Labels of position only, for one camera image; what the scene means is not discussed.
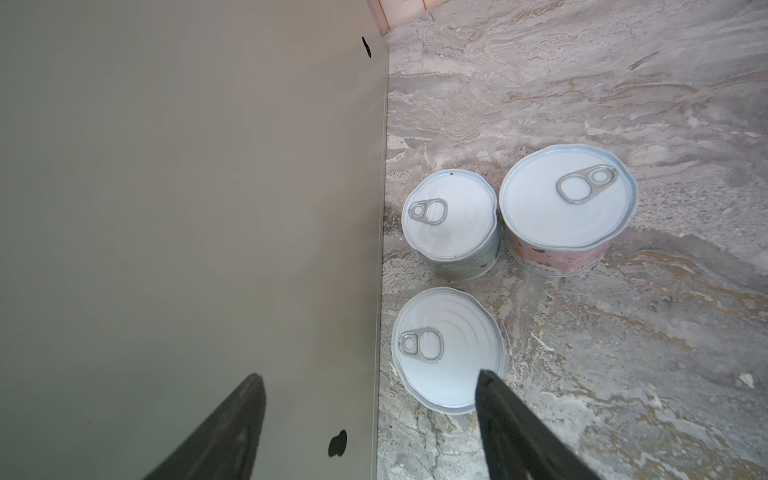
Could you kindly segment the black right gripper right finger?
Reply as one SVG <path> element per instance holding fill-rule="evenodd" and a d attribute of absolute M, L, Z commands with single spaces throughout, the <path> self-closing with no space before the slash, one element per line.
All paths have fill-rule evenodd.
<path fill-rule="evenodd" d="M 599 479 L 495 372 L 479 373 L 475 407 L 492 480 Z"/>

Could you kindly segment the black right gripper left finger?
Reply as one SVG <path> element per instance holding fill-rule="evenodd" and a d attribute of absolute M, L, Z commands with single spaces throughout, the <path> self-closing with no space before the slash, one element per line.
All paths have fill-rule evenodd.
<path fill-rule="evenodd" d="M 249 479 L 266 412 L 266 390 L 257 374 L 232 393 L 152 470 L 149 479 Z"/>

